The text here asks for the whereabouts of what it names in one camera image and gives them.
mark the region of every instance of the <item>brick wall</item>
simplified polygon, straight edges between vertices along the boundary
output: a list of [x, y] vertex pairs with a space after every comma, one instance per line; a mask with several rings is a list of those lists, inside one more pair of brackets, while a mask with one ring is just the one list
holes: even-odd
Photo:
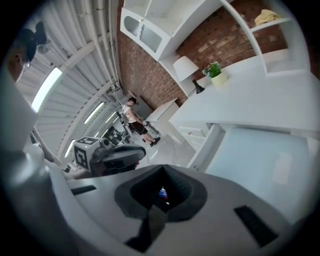
[[[141, 96], [153, 109], [178, 97], [181, 105], [186, 95], [170, 75], [146, 51], [120, 32], [120, 16], [123, 0], [118, 9], [118, 47], [122, 86]], [[243, 15], [249, 27], [267, 7], [262, 0], [235, 0], [233, 7]], [[272, 52], [287, 47], [279, 27], [273, 26], [255, 33], [262, 52]], [[203, 77], [201, 69], [218, 61], [222, 67], [253, 57], [255, 52], [235, 19], [221, 7], [201, 23], [177, 49], [180, 56], [189, 57], [200, 70], [195, 78]]]
[[117, 39], [119, 47], [119, 64], [122, 86], [140, 96], [152, 108], [178, 98], [176, 103], [181, 106], [187, 96], [168, 72], [138, 44], [120, 32], [121, 8], [124, 0], [119, 0]]
[[[231, 4], [242, 15], [249, 28], [255, 27], [255, 18], [261, 10], [268, 9], [261, 0], [235, 0]], [[254, 36], [262, 53], [287, 48], [278, 26], [259, 30]], [[200, 67], [194, 74], [196, 79], [203, 77], [202, 69], [209, 63], [217, 61], [223, 68], [256, 55], [248, 37], [224, 7], [202, 22], [176, 52], [180, 56], [187, 56]]]

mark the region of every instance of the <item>white desk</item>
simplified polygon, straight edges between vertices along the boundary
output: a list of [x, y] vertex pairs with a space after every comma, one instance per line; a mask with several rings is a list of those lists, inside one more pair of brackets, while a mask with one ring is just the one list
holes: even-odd
[[193, 94], [172, 124], [255, 125], [320, 132], [320, 83], [310, 72], [265, 78], [254, 68], [232, 75], [219, 88]]
[[174, 98], [169, 102], [159, 106], [146, 121], [151, 122], [153, 126], [161, 133], [162, 136], [169, 135], [174, 141], [183, 143], [185, 138], [176, 130], [176, 128], [169, 122], [169, 119], [179, 109]]

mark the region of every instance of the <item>white cabinet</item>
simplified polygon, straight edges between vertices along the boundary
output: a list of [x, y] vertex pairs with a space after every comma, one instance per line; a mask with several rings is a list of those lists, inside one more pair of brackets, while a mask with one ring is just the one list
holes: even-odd
[[177, 98], [159, 106], [146, 121], [151, 124], [161, 133], [162, 136], [170, 136], [174, 141], [182, 144], [185, 138], [179, 131], [169, 122], [169, 119], [178, 111], [179, 107], [175, 103]]
[[120, 30], [158, 60], [170, 36], [143, 16], [122, 8]]
[[221, 6], [220, 0], [126, 0], [120, 31], [159, 61]]

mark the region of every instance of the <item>white floor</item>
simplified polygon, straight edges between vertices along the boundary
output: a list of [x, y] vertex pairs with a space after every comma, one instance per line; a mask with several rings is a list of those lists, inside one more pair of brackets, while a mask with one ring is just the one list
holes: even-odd
[[143, 142], [139, 135], [134, 134], [130, 140], [146, 150], [146, 156], [140, 160], [138, 168], [150, 166], [150, 165], [174, 165], [179, 167], [186, 167], [190, 159], [195, 154], [195, 150], [189, 145], [187, 141], [180, 144], [174, 141], [171, 137], [160, 136], [160, 141], [150, 147]]

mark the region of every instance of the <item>drawer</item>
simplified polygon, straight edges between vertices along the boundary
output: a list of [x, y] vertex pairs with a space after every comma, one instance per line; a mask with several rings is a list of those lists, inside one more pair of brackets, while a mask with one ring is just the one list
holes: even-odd
[[186, 127], [186, 126], [178, 125], [178, 129], [181, 131], [181, 133], [183, 135], [197, 136], [197, 137], [202, 137], [202, 138], [206, 137], [205, 131], [201, 128]]

